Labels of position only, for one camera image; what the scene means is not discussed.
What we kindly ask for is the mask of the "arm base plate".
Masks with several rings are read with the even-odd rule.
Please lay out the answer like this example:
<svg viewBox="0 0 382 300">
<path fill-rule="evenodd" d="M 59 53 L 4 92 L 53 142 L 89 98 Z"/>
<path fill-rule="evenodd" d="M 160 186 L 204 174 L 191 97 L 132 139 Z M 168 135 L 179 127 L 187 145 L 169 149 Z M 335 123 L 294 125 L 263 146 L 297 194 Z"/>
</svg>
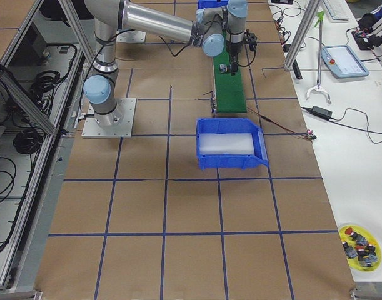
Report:
<svg viewBox="0 0 382 300">
<path fill-rule="evenodd" d="M 142 31 L 117 31 L 116 42 L 126 44 L 141 44 L 146 40 L 146 33 Z"/>
<path fill-rule="evenodd" d="M 116 98 L 116 110 L 110 115 L 100 116 L 94 113 L 90 104 L 82 130 L 83 138 L 130 138 L 133 130 L 136 98 Z"/>
</svg>

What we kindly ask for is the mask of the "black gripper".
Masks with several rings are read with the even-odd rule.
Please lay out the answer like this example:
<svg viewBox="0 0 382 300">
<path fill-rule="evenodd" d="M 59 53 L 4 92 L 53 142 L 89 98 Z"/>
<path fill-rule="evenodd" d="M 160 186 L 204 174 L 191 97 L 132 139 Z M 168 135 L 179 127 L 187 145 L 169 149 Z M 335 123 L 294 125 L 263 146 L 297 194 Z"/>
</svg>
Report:
<svg viewBox="0 0 382 300">
<path fill-rule="evenodd" d="M 231 76 L 235 76 L 238 72 L 239 60 L 238 54 L 244 45 L 244 41 L 237 43 L 226 41 L 226 51 L 229 54 L 229 71 Z"/>
</svg>

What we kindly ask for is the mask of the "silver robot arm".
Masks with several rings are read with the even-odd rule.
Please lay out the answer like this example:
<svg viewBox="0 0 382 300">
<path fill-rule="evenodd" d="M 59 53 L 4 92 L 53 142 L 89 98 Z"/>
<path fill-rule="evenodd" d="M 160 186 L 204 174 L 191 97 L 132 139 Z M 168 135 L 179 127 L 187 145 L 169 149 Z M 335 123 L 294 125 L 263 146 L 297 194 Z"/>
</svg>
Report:
<svg viewBox="0 0 382 300">
<path fill-rule="evenodd" d="M 118 75 L 118 31 L 138 30 L 170 38 L 187 46 L 202 48 L 209 57 L 226 51 L 231 74 L 238 71 L 238 54 L 242 46 L 254 41 L 254 36 L 246 29 L 246 1 L 228 1 L 225 6 L 199 9 L 195 21 L 131 1 L 85 1 L 85 6 L 95 18 L 97 48 L 92 62 L 93 75 L 85 81 L 83 91 L 94 110 L 96 123 L 101 127 L 117 125 L 125 115 L 114 97 Z"/>
</svg>

